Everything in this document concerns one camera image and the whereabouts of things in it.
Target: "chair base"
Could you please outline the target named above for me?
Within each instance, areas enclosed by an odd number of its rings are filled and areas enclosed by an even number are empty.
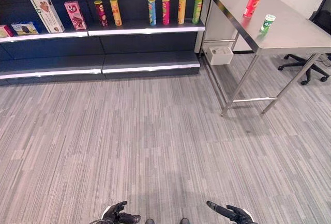
[[[304,58],[301,58],[301,57],[298,57],[296,55],[293,55],[293,54],[288,54],[284,57],[284,59],[289,59],[289,57],[292,57],[294,58],[295,60],[297,60],[298,62],[295,62],[295,63],[289,63],[289,64],[284,64],[284,65],[281,65],[278,67],[278,70],[283,70],[284,67],[293,67],[293,66],[304,66],[307,62],[306,59]],[[309,83],[310,81],[310,71],[311,70],[315,70],[317,72],[319,72],[320,74],[324,75],[324,77],[321,77],[320,78],[320,81],[321,82],[325,82],[328,77],[330,76],[328,73],[326,73],[324,70],[322,70],[320,67],[318,67],[317,65],[313,64],[307,71],[306,71],[306,77],[307,77],[307,80],[303,80],[301,81],[301,85],[306,85]]]

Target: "table top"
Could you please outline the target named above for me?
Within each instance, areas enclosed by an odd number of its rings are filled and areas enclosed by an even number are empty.
[[[331,36],[281,0],[260,0],[253,16],[243,16],[248,0],[213,0],[257,55],[331,53]],[[269,31],[260,28],[276,16]]]

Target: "white container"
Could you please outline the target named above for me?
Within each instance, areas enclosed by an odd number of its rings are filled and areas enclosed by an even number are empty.
[[[49,33],[62,33],[64,27],[51,0],[30,0]]]
[[[231,62],[233,52],[229,47],[204,47],[203,51],[210,65],[227,65]]]

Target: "blue pringles can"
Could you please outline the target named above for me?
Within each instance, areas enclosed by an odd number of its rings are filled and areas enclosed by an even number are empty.
[[[156,25],[155,0],[148,0],[149,23],[151,26]]]

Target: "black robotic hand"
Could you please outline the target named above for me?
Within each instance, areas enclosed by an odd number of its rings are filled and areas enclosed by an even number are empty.
[[[214,202],[207,201],[207,205],[215,212],[229,218],[237,224],[257,224],[250,213],[242,208],[227,205],[227,208],[219,206]]]
[[[232,210],[237,214],[237,219],[233,220],[238,224],[253,224],[254,222],[251,214],[244,208],[234,207],[231,205],[227,205],[227,209]]]
[[[127,213],[120,213],[124,209],[124,205],[128,202],[120,202],[118,204],[108,206],[102,214],[102,220],[109,222],[109,224],[136,224],[140,221],[140,215],[131,215]]]

